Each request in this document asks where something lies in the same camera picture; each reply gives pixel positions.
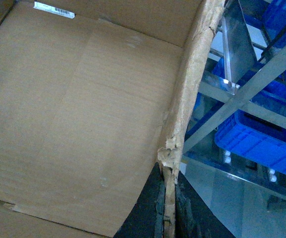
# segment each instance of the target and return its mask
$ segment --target white plastic knob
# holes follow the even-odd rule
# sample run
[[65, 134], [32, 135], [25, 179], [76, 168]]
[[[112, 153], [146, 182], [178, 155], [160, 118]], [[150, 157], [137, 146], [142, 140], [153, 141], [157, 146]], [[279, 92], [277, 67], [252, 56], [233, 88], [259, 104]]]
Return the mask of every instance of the white plastic knob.
[[274, 175], [275, 174], [275, 170], [270, 169], [269, 173], [270, 173], [270, 175]]
[[226, 164], [231, 163], [231, 157], [230, 157], [230, 156], [226, 156], [226, 157], [224, 158], [224, 163], [226, 163]]
[[230, 156], [230, 155], [231, 155], [231, 151], [226, 150], [226, 151], [224, 152], [224, 154], [225, 154], [226, 156]]
[[271, 181], [271, 182], [276, 182], [276, 181], [277, 181], [276, 175], [271, 175], [271, 176], [270, 176], [270, 181]]

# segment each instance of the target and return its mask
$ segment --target cardboard flap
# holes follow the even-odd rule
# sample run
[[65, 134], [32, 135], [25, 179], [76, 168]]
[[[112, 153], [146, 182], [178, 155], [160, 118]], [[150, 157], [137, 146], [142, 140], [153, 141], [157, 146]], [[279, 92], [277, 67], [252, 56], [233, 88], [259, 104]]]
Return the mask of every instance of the cardboard flap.
[[182, 47], [201, 0], [40, 0]]
[[19, 2], [0, 27], [0, 200], [112, 237], [154, 165], [181, 55]]
[[0, 238], [107, 238], [13, 212], [11, 205], [0, 201]]

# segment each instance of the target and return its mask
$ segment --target blue plastic bin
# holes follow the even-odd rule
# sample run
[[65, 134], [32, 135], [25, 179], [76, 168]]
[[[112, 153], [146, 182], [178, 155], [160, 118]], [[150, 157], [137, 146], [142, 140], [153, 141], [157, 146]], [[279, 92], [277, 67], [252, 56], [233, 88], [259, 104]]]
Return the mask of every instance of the blue plastic bin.
[[286, 129], [238, 110], [219, 126], [215, 143], [286, 174]]
[[[264, 26], [273, 40], [286, 26], [286, 0], [273, 0], [267, 7], [263, 17]], [[283, 48], [286, 45], [286, 33], [274, 45]]]
[[212, 73], [220, 78], [226, 78], [224, 73], [224, 59], [221, 58], [214, 69], [212, 70]]

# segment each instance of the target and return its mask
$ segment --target metal shelving rack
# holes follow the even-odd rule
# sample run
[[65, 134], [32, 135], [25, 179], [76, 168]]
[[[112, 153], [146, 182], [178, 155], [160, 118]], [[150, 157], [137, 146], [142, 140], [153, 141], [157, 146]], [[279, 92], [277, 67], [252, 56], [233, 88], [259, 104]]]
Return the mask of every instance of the metal shelving rack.
[[[274, 42], [267, 42], [268, 46], [266, 48], [257, 43], [252, 43], [238, 0], [229, 0], [227, 2], [218, 31], [223, 33], [224, 52], [214, 49], [211, 49], [210, 52], [224, 58], [226, 78], [220, 78], [205, 71], [199, 93], [221, 102], [221, 106], [206, 114], [190, 130], [193, 133], [186, 137], [183, 149], [184, 155], [187, 155], [197, 143], [239, 109], [286, 129], [286, 106], [277, 104], [275, 95], [265, 105], [251, 101], [264, 87], [285, 72], [286, 46], [278, 51], [273, 49]], [[253, 47], [264, 51], [264, 57], [260, 61], [263, 61], [265, 65], [260, 70], [256, 70], [257, 73], [247, 83], [240, 86], [237, 82], [248, 70], [254, 70], [257, 62]], [[190, 158], [184, 156], [183, 159], [189, 160]], [[212, 156], [212, 158], [197, 155], [192, 159], [223, 171], [226, 176], [233, 176], [268, 190], [274, 196], [268, 202], [269, 210], [286, 208], [285, 175], [280, 174], [277, 182], [271, 182], [266, 167], [256, 165], [253, 170], [247, 169], [247, 166], [245, 166], [247, 160], [244, 158], [234, 163], [242, 163], [242, 166], [225, 164], [221, 159], [221, 152], [219, 156]]]

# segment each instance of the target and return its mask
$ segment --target label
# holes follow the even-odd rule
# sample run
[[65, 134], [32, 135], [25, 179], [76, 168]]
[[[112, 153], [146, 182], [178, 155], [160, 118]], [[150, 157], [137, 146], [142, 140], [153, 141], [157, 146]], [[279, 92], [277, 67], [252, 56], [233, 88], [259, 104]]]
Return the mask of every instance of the label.
[[47, 11], [47, 12], [50, 12], [50, 13], [53, 13], [59, 16], [68, 17], [71, 19], [75, 17], [75, 14], [71, 11], [66, 11], [66, 10], [63, 10], [63, 9], [60, 9], [54, 6], [49, 6], [49, 5], [46, 5], [46, 4], [37, 2], [37, 1], [35, 2], [34, 8], [38, 10], [42, 10], [42, 11]]

